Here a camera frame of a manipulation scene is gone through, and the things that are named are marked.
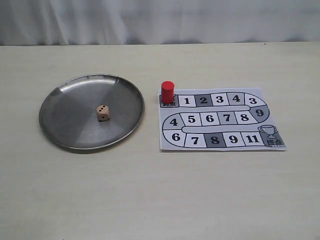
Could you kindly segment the red cylinder game piece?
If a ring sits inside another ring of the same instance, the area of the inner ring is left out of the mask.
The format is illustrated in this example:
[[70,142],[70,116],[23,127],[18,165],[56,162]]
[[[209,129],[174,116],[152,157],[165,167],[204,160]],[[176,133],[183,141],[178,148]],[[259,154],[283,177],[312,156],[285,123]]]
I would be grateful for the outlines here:
[[172,81],[164,81],[161,84],[161,102],[171,104],[174,101],[175,84]]

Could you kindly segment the wooden die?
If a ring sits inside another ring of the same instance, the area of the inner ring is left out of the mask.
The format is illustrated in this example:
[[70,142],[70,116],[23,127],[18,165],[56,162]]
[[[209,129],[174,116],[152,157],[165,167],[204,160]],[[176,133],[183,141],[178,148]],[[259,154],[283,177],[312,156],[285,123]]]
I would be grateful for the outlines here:
[[107,121],[110,118],[110,111],[107,105],[99,105],[96,108],[96,114],[99,121]]

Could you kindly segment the paper game board sheet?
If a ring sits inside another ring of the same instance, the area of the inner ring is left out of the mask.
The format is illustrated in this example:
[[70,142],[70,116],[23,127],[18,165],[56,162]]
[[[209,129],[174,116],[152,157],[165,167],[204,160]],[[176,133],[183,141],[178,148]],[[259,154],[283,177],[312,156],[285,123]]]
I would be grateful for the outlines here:
[[164,151],[285,151],[260,88],[176,89],[159,103]]

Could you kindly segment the round stainless steel plate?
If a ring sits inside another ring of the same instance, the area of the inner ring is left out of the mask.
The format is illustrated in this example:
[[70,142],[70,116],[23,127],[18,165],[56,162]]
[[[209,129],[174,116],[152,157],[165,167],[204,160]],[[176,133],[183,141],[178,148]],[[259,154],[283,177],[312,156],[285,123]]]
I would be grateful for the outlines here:
[[[99,121],[96,109],[107,105],[109,119]],[[145,111],[141,91],[125,78],[88,74],[57,86],[43,101],[39,125],[56,146],[73,152],[94,152],[115,145],[139,126]]]

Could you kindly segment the white backdrop curtain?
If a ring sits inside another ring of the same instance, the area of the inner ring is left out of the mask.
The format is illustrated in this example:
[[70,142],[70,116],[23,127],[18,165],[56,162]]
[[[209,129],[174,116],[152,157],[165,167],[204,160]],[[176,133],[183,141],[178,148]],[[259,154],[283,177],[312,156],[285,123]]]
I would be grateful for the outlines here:
[[315,42],[317,0],[3,0],[3,46]]

